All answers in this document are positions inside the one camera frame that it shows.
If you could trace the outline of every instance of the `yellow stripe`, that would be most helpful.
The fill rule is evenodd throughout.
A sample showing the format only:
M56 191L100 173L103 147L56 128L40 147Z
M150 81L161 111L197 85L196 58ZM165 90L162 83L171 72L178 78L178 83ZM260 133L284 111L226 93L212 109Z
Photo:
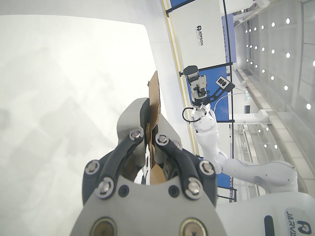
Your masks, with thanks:
M164 7L165 16L167 17L167 15L166 15L166 8L165 8L165 4L164 4L164 0L162 0L162 4L163 4L163 7ZM173 33L175 34L174 27L173 27L173 22L172 22L172 18L170 18L170 20L171 20L171 25L172 25ZM171 42L172 42L173 52L174 52L174 55L175 55L175 61L176 61L177 72L179 72L178 62L177 62L177 57L176 57L176 52L175 52L175 47L174 47L174 43L173 43L173 40L172 40L171 29L170 29L170 25L169 25L169 22L168 22L167 19L166 19L166 22L167 22L167 26L168 26L168 28L169 28L169 33L170 33L170 35L171 35ZM177 41L176 41L175 35L174 35L174 39L175 39L175 43L176 43L176 49L177 49L178 60L179 60L179 62L180 62L180 56L179 56L179 51L178 51L178 46L177 46ZM185 104L185 107L187 107L187 104L186 104L186 101L187 101L187 91L186 91L186 89L183 89L181 80L180 80L180 87L181 87L181 91L182 91L183 97L184 97L184 90L185 90L186 99L184 98L184 104ZM194 138L194 142L196 142L195 134L191 131L191 126L189 125L188 127L189 127L189 131L190 131L191 139L192 139L192 137L193 137L193 138ZM192 141L192 147L193 147L194 154L196 154L196 149L195 149L194 142Z

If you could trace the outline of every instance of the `black frame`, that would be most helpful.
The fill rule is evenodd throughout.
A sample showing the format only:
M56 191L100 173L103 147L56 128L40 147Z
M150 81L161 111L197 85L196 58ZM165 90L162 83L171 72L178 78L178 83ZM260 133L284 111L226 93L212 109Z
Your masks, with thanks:
M174 11L175 9L178 9L192 1L196 1L196 0L187 0L183 3L180 3L168 10L166 10L166 16L169 17L169 13ZM233 65L233 62L231 62L231 45L230 45L230 36L229 36L229 27L228 27L228 23L227 23L227 14L226 14L226 5L225 5L225 0L222 0L223 1L223 8L224 8L224 16L225 16L225 24L226 24L226 35L227 35L227 44L228 44L228 53L229 53L229 59L230 59L230 62L228 63L225 63L225 64L220 64L220 65L216 65L216 66L211 66L211 67L206 67L206 68L201 68L199 69L200 71L201 70L207 70L207 69L213 69L213 68L217 68L217 67L222 67L222 66L230 66L230 81L232 82L232 65ZM234 112L233 112L233 90L231 91L231 104L232 104L232 119L230 120L222 120L222 121L217 121L218 123L222 123L222 122L225 122L225 123L231 123L232 124L232 158L234 159ZM232 177L232 181L230 183L230 188L225 188L225 189L229 189L230 190L230 196L231 197L224 197L224 196L219 196L219 197L222 197L222 198L227 198L227 199L230 199L230 203L234 200L236 202L236 189L233 188L233 177Z

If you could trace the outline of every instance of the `cardboard piece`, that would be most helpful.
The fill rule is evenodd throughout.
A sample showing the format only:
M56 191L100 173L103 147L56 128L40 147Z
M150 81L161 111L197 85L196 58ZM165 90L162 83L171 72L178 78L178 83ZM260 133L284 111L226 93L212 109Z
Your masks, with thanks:
M165 182L165 176L163 174L163 170L159 165L155 165L155 135L152 134L154 127L156 126L161 109L161 101L160 101L160 85L158 82L158 72L155 71L151 80L148 83L149 87L149 99L150 99L150 119L149 123L146 126L146 138L148 141L148 147L150 151L150 184L159 184Z

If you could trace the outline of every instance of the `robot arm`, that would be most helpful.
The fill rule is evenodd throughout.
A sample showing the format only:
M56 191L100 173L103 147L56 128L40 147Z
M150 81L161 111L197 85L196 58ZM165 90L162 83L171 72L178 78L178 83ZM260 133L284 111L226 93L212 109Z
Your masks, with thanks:
M184 150L163 117L154 133L155 161L166 182L150 186L134 183L145 159L147 100L135 100L119 118L117 147L86 165L83 209L70 236L312 233L315 199L304 193L267 194L216 207L215 166ZM228 162L233 160L225 160L224 170L233 166Z
M194 107L190 116L190 124L196 132L196 138L201 145L204 159L210 161L217 174L225 174L237 179L260 185L268 193L297 191L297 172L291 164L283 161L272 161L265 164L254 164L227 158L219 150L219 131L216 115L210 109L210 103L217 100L224 91L231 91L234 85L223 77L217 80L219 89L207 97L205 76L199 75L197 66L184 69L184 75L191 88L191 104Z

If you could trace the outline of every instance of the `white cable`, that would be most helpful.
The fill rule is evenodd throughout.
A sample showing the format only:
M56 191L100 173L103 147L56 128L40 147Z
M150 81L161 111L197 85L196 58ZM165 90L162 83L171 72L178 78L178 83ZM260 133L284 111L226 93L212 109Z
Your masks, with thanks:
M227 95L225 95L225 96L222 96L219 100L217 100L217 102L216 102L216 104L215 104L215 107L214 107L213 111L214 111L214 112L216 111L216 105L217 105L217 103L218 103L218 102L219 102L222 98L227 97L227 96L229 96L229 95L235 95L235 94L244 94L244 92L243 92L243 93L227 94Z
M241 90L239 88L234 87L233 89L237 89L237 90L240 90L241 92L245 93L243 90Z

